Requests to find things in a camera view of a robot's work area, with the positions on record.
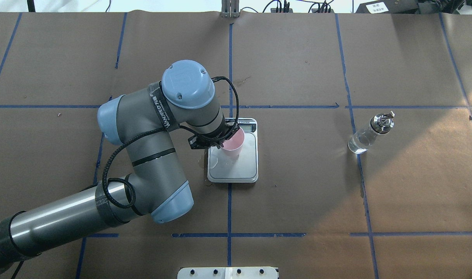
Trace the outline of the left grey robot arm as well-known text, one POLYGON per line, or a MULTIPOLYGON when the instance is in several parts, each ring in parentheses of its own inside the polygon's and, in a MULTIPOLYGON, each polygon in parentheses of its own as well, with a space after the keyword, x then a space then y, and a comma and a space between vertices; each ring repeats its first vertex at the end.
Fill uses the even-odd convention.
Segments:
POLYGON ((190 133, 192 150, 222 148, 239 131, 238 114, 225 116, 216 84, 226 82, 236 104, 238 92, 228 76, 212 76, 197 61, 173 62, 159 81, 101 105, 97 121, 115 149, 101 176, 80 192, 0 221, 0 275, 52 249, 150 215, 165 224, 194 206, 172 133, 190 133))

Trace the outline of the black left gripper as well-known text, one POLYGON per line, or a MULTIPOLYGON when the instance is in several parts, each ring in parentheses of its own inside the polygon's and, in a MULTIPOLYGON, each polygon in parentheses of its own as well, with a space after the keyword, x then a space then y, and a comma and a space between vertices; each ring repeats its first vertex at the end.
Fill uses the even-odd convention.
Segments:
POLYGON ((240 127, 238 124, 223 123, 215 131, 214 135, 201 134, 192 128, 188 128, 193 136, 188 138, 188 143, 192 150, 208 150, 209 148, 225 148, 229 144, 229 140, 234 138, 240 127))

